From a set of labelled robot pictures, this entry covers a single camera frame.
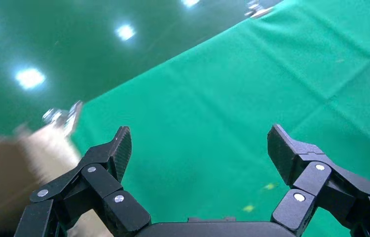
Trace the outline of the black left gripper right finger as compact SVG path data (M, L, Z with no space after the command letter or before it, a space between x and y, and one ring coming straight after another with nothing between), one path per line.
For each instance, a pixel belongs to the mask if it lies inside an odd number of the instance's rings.
M336 165L319 147L291 138L278 124L267 135L267 152L289 191L271 221L301 236L318 208L353 237L370 237L370 181Z

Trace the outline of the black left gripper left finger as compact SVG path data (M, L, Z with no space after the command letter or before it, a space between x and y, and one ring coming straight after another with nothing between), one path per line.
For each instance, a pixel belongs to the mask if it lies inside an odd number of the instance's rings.
M94 210L113 236L136 236L151 216L121 184L131 153L130 128L122 126L75 168L33 191L15 235L65 237L82 214Z

